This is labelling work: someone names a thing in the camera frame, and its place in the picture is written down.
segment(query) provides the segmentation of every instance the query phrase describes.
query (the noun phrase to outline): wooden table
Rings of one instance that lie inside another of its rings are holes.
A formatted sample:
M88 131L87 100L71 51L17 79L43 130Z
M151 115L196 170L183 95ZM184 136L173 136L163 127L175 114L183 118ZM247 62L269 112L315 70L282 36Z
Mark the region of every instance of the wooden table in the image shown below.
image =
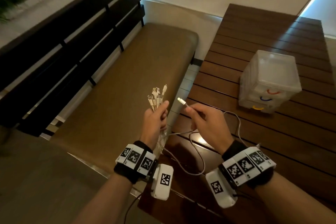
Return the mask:
M294 56L302 92L274 114L248 110L237 104L239 77L257 50ZM276 171L335 211L336 209L336 99L321 22L287 14L230 4L215 39L194 81L187 103L203 103L236 113L241 137L248 145L261 143L263 152L277 163ZM237 119L226 114L233 136ZM190 129L191 119L181 113L174 133ZM166 148L192 172L203 164L188 135L170 136ZM205 162L205 173L223 162L201 136L192 134ZM159 161L174 167L167 201L150 196L147 186L138 207L165 224L269 223L273 220L258 195L246 186L237 203L221 209L205 176L184 173L163 152Z

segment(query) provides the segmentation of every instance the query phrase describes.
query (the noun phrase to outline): wrist-mounted device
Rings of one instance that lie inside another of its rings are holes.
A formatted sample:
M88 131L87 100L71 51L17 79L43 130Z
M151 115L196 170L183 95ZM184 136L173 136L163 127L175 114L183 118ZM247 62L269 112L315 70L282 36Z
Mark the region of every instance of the wrist-mounted device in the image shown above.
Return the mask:
M206 180L219 206L233 206L235 189L243 184L251 188L266 184L273 176L276 164L257 147L246 147L234 141L222 155L224 162L206 174Z
M143 142L128 144L115 160L114 171L126 177L131 183L137 181L152 182L151 195L160 200L167 200L170 193L174 169L159 164L153 151Z

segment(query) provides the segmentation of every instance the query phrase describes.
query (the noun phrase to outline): forearm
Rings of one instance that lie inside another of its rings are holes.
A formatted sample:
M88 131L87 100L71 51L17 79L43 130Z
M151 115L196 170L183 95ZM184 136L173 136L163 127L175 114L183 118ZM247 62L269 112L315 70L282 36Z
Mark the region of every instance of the forearm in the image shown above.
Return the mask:
M255 190L280 223L336 223L336 213L276 172Z
M73 224L113 224L122 211L132 183L125 177L112 174L95 197L82 209Z

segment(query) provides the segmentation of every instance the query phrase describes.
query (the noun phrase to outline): left hand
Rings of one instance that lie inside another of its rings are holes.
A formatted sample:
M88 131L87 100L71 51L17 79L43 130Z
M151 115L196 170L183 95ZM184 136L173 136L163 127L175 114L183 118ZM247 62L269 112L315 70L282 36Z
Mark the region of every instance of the left hand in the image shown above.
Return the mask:
M155 149L160 131L167 129L167 114L169 101L163 102L155 112L151 108L145 111L143 116L142 132L140 141L152 150Z

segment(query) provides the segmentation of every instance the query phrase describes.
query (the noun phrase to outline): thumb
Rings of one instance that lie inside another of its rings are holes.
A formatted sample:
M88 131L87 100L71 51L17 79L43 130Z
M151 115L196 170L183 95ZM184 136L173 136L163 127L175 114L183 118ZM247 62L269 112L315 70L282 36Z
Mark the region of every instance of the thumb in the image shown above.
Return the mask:
M156 115L158 115L159 117L161 117L161 115L165 112L165 110L168 108L168 106L169 106L169 101L166 100L155 110L154 113Z
M198 112L196 112L195 109L188 106L185 108L185 112L191 117L197 129L205 125L205 120L202 119L202 117L198 114Z

